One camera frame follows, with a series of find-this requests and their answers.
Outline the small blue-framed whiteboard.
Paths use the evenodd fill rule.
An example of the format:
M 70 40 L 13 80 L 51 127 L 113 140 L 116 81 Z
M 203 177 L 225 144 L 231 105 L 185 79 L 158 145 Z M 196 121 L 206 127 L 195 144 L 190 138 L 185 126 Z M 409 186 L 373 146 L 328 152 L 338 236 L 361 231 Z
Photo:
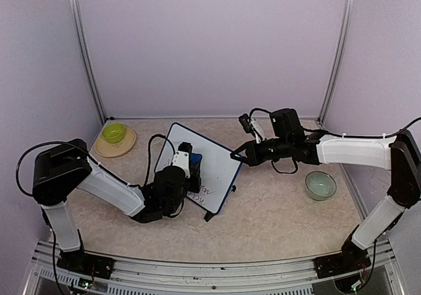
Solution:
M 154 171 L 160 171 L 171 164 L 172 147 L 182 142 L 192 145 L 193 153 L 200 153 L 200 192 L 190 192 L 187 197 L 198 206 L 216 215 L 220 213 L 228 194 L 235 183 L 242 163 L 230 158 L 232 152 L 226 146 L 211 140 L 180 123 L 173 123 L 167 133 L 168 141 L 161 148 Z

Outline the blue whiteboard eraser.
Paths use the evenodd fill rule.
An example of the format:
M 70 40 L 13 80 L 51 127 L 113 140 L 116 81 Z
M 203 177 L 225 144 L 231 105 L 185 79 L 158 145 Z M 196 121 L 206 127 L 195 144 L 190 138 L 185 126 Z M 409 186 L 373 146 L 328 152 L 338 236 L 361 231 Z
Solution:
M 200 153 L 191 154 L 190 170 L 193 171 L 195 174 L 200 173 L 202 158 L 203 156 Z

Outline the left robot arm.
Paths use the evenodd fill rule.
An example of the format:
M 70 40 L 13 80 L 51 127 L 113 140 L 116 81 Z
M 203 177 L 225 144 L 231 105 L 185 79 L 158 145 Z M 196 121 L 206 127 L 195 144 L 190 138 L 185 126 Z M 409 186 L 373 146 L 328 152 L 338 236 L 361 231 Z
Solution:
M 154 175 L 152 183 L 130 184 L 88 154 L 81 139 L 61 143 L 39 153 L 34 163 L 32 195 L 40 204 L 55 233 L 62 254 L 75 270 L 87 271 L 92 258 L 84 251 L 67 197 L 83 190 L 121 210 L 138 223 L 151 223 L 164 217 L 175 218 L 188 193 L 201 187 L 203 156 L 182 142 L 173 150 L 168 166 Z

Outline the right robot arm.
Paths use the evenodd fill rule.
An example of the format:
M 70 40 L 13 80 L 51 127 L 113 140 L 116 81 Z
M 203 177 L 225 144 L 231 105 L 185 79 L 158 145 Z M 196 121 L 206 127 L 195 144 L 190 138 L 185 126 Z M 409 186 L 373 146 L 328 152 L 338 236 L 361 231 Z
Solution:
M 350 271 L 377 238 L 393 228 L 403 213 L 420 201 L 420 150 L 410 126 L 391 134 L 361 136 L 305 128 L 292 108 L 266 111 L 274 137 L 267 138 L 252 109 L 239 116 L 245 133 L 252 135 L 230 157 L 249 167 L 267 161 L 291 159 L 294 165 L 342 165 L 370 212 L 351 233 L 336 264 Z

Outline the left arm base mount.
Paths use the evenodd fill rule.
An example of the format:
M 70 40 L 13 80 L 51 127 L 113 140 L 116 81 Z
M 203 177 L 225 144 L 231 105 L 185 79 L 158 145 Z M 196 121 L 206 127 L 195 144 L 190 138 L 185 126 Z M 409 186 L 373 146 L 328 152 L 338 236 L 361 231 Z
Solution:
M 115 260 L 111 257 L 89 254 L 83 250 L 60 252 L 57 266 L 61 269 L 93 278 L 111 278 Z

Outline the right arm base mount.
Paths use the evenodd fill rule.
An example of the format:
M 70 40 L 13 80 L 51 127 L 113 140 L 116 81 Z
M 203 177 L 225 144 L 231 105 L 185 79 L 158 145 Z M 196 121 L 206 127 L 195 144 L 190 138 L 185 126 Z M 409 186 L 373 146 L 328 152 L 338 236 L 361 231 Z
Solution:
M 358 271 L 364 266 L 371 266 L 371 260 L 366 250 L 343 250 L 332 255 L 316 257 L 314 266 L 319 279 Z

